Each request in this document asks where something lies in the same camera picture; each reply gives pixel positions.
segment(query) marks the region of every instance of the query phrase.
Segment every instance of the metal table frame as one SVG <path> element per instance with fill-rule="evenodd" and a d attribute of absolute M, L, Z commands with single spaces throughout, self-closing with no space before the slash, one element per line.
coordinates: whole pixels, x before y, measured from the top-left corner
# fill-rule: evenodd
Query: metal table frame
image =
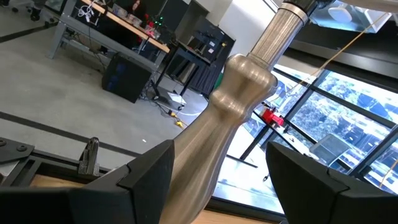
<path fill-rule="evenodd" d="M 128 49 L 127 47 L 117 43 L 116 41 L 110 39 L 109 37 L 103 35 L 102 33 L 98 32 L 97 30 L 92 29 L 90 26 L 78 21 L 73 17 L 73 10 L 77 0 L 67 0 L 65 8 L 60 16 L 60 22 L 57 25 L 57 29 L 54 33 L 53 41 L 51 44 L 51 48 L 47 53 L 47 57 L 53 59 L 55 54 L 57 53 L 58 48 L 60 47 L 62 42 L 68 43 L 68 40 L 64 38 L 64 33 L 67 28 L 74 30 L 79 34 L 83 34 L 88 38 L 93 39 L 95 42 L 109 48 L 113 49 L 116 52 L 121 52 L 122 54 L 133 58 L 137 63 L 140 63 L 146 67 L 149 67 L 153 72 L 156 72 L 159 65 L 162 63 L 163 58 L 165 57 L 166 53 L 160 50 L 158 52 L 158 56 L 155 62 L 151 62 L 150 60 L 146 59 L 145 57 L 133 52 L 132 50 Z"/>
<path fill-rule="evenodd" d="M 184 93 L 188 89 L 188 86 L 189 86 L 190 82 L 193 80 L 193 77 L 197 73 L 202 73 L 205 70 L 206 66 L 210 66 L 211 65 L 211 62 L 209 60 L 207 60 L 204 57 L 198 55 L 193 50 L 188 49 L 187 46 L 178 43 L 177 49 L 174 51 L 171 60 L 168 62 L 166 67 L 163 69 L 163 72 L 160 74 L 160 77 L 157 79 L 156 83 L 154 84 L 154 90 L 155 90 L 156 96 L 160 95 L 159 91 L 157 90 L 157 87 L 159 86 L 160 82 L 162 81 L 164 75 L 166 74 L 167 69 L 169 69 L 169 67 L 172 64 L 173 60 L 177 56 L 182 56 L 184 58 L 184 61 L 180 65 L 178 65 L 178 67 L 175 69 L 175 71 L 178 71 L 178 72 L 181 71 L 183 66 L 186 65 L 186 60 L 188 60 L 189 62 L 195 64 L 195 69 L 189 74 L 188 79 L 184 83 L 184 87 L 183 87 L 182 91 L 179 94 L 180 96 L 184 95 Z"/>

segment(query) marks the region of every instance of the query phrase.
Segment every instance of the red object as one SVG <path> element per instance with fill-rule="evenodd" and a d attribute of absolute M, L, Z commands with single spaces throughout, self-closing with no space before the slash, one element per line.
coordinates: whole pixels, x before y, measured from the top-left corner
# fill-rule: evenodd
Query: red object
<path fill-rule="evenodd" d="M 271 124 L 271 122 L 277 123 L 279 126 L 284 124 L 284 120 L 278 116 L 276 116 L 270 109 L 266 109 L 262 118 L 266 121 L 267 124 Z"/>

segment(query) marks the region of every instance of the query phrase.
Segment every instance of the metal bracket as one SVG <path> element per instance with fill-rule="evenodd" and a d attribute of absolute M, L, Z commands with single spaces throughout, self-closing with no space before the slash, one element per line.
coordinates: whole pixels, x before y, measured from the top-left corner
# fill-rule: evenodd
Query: metal bracket
<path fill-rule="evenodd" d="M 18 164 L 19 160 L 29 157 L 34 146 L 0 138 L 0 183 Z"/>
<path fill-rule="evenodd" d="M 28 157 L 35 147 L 9 139 L 0 138 L 0 164 Z"/>
<path fill-rule="evenodd" d="M 100 165 L 97 163 L 97 153 L 100 140 L 91 138 L 79 159 L 79 174 L 100 176 Z"/>

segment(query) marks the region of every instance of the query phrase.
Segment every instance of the white wall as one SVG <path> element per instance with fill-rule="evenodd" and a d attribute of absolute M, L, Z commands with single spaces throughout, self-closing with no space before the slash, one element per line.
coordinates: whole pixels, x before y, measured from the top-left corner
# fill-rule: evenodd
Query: white wall
<path fill-rule="evenodd" d="M 236 40 L 231 55 L 247 55 L 274 15 L 262 0 L 233 0 L 220 21 L 220 28 Z"/>
<path fill-rule="evenodd" d="M 231 5 L 233 0 L 214 0 L 213 9 L 206 16 L 206 18 L 214 25 L 218 26 L 225 12 Z"/>
<path fill-rule="evenodd" d="M 183 1 L 185 1 L 187 4 L 191 3 L 191 0 L 183 0 Z M 203 6 L 209 12 L 211 12 L 213 10 L 215 1 L 218 1 L 218 0 L 196 0 L 197 3 L 199 3 L 201 6 Z"/>
<path fill-rule="evenodd" d="M 229 8 L 233 0 L 196 0 L 199 5 L 209 11 L 206 18 L 214 25 L 218 25 L 226 10 Z"/>

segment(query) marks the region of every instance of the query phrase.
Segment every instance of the metal clamp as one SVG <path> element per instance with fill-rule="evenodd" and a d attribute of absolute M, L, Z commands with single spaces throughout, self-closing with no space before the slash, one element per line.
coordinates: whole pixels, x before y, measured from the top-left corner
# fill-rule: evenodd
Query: metal clamp
<path fill-rule="evenodd" d="M 79 159 L 79 174 L 100 176 L 100 165 L 97 163 L 97 153 L 100 140 L 91 138 Z"/>

